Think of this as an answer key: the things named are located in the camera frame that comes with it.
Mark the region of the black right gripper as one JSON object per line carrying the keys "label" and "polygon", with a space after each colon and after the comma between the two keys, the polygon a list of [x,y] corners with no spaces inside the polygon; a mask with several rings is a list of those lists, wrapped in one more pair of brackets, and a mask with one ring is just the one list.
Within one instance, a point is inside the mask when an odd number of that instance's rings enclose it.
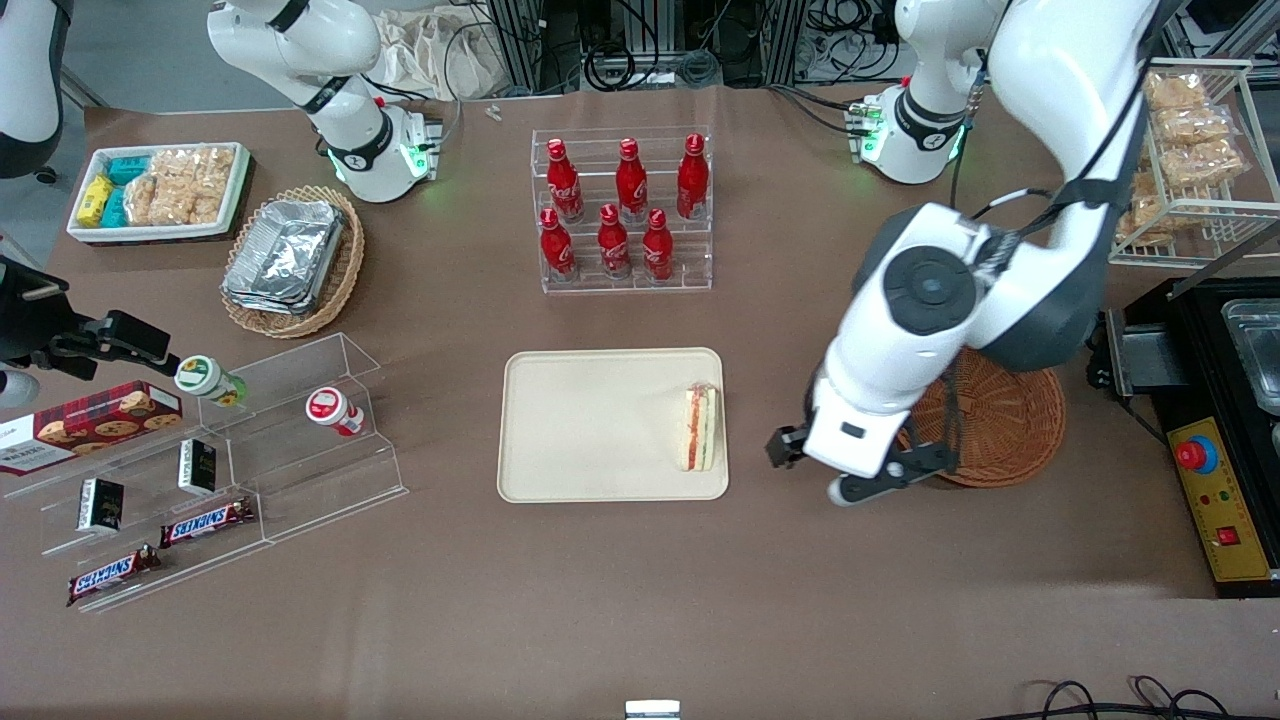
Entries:
{"label": "black right gripper", "polygon": [[93,379],[100,363],[132,363],[174,377],[180,359],[170,336],[120,310],[101,319],[76,315],[69,284],[10,258],[1,258],[1,359],[10,366],[58,369],[51,341],[60,334],[60,372]]}

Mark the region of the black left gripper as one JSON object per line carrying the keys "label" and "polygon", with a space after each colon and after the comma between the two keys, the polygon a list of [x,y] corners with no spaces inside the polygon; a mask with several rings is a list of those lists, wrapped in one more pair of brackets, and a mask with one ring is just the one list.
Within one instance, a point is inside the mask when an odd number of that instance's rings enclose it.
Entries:
{"label": "black left gripper", "polygon": [[765,443],[765,454],[774,469],[790,469],[795,464],[795,457],[805,457],[805,445],[810,436],[810,427],[801,424],[794,428],[777,428]]}

